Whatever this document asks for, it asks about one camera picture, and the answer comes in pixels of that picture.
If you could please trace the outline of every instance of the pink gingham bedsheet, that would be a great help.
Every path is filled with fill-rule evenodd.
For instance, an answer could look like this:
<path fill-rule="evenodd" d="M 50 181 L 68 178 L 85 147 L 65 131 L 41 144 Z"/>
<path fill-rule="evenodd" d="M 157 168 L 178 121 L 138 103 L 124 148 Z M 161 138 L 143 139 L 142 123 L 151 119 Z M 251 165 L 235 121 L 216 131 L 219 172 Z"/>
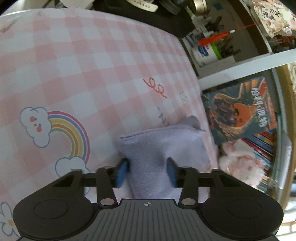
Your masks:
<path fill-rule="evenodd" d="M 35 9 L 0 18 L 0 240 L 16 240 L 14 206 L 71 169 L 120 160 L 118 135 L 195 115 L 210 135 L 179 40 L 102 12 Z M 127 183 L 117 198 L 131 197 Z M 86 196 L 96 202 L 95 189 Z"/>

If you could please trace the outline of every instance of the flower print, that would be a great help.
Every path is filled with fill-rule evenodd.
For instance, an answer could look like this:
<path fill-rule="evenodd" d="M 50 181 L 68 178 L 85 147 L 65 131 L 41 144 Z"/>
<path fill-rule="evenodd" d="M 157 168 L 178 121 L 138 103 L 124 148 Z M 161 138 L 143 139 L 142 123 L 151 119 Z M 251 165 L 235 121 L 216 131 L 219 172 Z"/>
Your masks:
<path fill-rule="evenodd" d="M 8 203 L 2 202 L 0 205 L 0 225 L 2 224 L 2 231 L 6 236 L 16 234 L 20 237 L 19 232 L 12 219 L 12 211 Z"/>

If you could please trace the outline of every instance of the metal screw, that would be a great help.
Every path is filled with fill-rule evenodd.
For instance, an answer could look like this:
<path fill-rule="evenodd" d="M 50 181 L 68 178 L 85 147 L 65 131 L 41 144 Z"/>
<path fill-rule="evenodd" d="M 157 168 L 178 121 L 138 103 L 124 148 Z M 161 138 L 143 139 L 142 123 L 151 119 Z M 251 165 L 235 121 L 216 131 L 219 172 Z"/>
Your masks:
<path fill-rule="evenodd" d="M 192 198 L 184 198 L 181 203 L 186 206 L 192 206 L 195 204 L 195 200 Z"/>
<path fill-rule="evenodd" d="M 110 206 L 112 205 L 113 203 L 115 203 L 115 201 L 111 198 L 104 198 L 101 200 L 101 204 L 104 205 L 104 206 Z"/>

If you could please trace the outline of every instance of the book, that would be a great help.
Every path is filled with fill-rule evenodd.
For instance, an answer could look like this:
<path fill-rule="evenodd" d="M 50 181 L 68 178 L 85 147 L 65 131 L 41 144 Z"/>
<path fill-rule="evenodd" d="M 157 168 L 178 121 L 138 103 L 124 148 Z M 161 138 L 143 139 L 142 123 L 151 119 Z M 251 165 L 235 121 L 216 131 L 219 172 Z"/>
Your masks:
<path fill-rule="evenodd" d="M 263 178 L 261 179 L 261 183 L 267 185 L 267 180 L 264 180 Z"/>
<path fill-rule="evenodd" d="M 270 134 L 267 131 L 263 131 L 263 132 L 260 133 L 260 135 L 262 135 L 262 136 L 266 137 L 267 139 L 274 142 L 274 135 L 273 134 Z"/>
<path fill-rule="evenodd" d="M 255 157 L 263 160 L 263 162 L 264 162 L 264 170 L 263 170 L 264 171 L 264 175 L 265 176 L 268 176 L 269 175 L 269 170 L 271 169 L 271 163 L 270 162 L 269 163 L 265 162 L 263 158 L 258 157 L 256 155 L 255 155 Z"/>
<path fill-rule="evenodd" d="M 264 176 L 262 177 L 262 180 L 264 180 L 266 183 L 268 183 L 268 181 L 269 181 L 269 177 L 266 176 L 266 175 L 264 175 Z"/>
<path fill-rule="evenodd" d="M 267 184 L 265 184 L 264 182 L 261 181 L 260 184 L 257 186 L 257 189 L 260 190 L 261 192 L 267 194 L 269 187 Z"/>
<path fill-rule="evenodd" d="M 277 127 L 265 77 L 205 93 L 202 99 L 215 144 Z"/>
<path fill-rule="evenodd" d="M 266 138 L 265 136 L 263 136 L 261 134 L 255 134 L 253 136 L 257 137 L 261 141 L 264 141 L 266 144 L 270 145 L 271 147 L 274 146 L 274 142 L 273 141 L 271 141 L 270 139 Z"/>
<path fill-rule="evenodd" d="M 274 129 L 272 129 L 272 130 L 268 130 L 267 132 L 268 132 L 269 134 L 273 135 L 273 134 L 274 134 Z"/>
<path fill-rule="evenodd" d="M 256 146 L 254 143 L 250 142 L 249 140 L 243 138 L 242 139 L 245 143 L 247 143 L 250 147 L 252 147 L 256 152 L 264 156 L 267 160 L 271 161 L 272 160 L 272 155 L 270 153 L 267 153 L 260 147 Z"/>
<path fill-rule="evenodd" d="M 261 160 L 263 160 L 264 164 L 266 167 L 268 167 L 268 169 L 271 167 L 271 162 L 270 160 L 268 160 L 267 158 L 265 158 L 263 155 L 261 155 L 260 153 L 258 153 L 257 151 L 255 151 L 255 157 L 259 158 Z"/>
<path fill-rule="evenodd" d="M 253 142 L 255 145 L 261 147 L 262 149 L 266 150 L 267 152 L 273 154 L 274 148 L 268 144 L 266 144 L 264 141 L 261 141 L 255 136 L 249 136 L 246 137 L 249 141 Z"/>

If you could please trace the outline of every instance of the rainbow print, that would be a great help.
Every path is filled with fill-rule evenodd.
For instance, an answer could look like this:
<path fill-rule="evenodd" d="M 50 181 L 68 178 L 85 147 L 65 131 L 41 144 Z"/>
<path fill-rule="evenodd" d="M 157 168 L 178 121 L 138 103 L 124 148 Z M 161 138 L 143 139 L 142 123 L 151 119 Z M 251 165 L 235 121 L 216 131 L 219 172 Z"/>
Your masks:
<path fill-rule="evenodd" d="M 48 120 L 52 124 L 51 132 L 59 131 L 67 135 L 72 144 L 72 150 L 69 158 L 79 156 L 87 163 L 89 159 L 89 138 L 84 127 L 73 116 L 61 112 L 48 112 Z"/>

